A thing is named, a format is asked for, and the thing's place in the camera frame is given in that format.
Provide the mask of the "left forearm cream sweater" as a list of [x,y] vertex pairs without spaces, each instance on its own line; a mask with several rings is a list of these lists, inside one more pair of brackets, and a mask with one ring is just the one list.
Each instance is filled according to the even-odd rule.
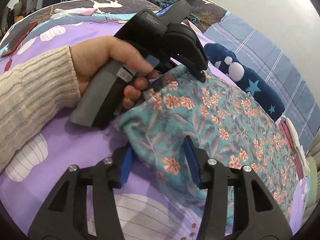
[[74,107],[80,90],[69,46],[37,56],[1,75],[1,169],[55,114]]

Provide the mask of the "person's left hand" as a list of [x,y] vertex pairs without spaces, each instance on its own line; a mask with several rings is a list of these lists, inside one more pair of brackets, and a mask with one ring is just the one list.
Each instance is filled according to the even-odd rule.
[[72,46],[70,52],[81,95],[86,91],[96,72],[109,59],[120,61],[127,68],[145,74],[136,78],[132,85],[125,87],[122,100],[125,109],[134,107],[142,91],[148,88],[149,81],[158,77],[158,72],[145,61],[136,48],[114,36],[86,40]]

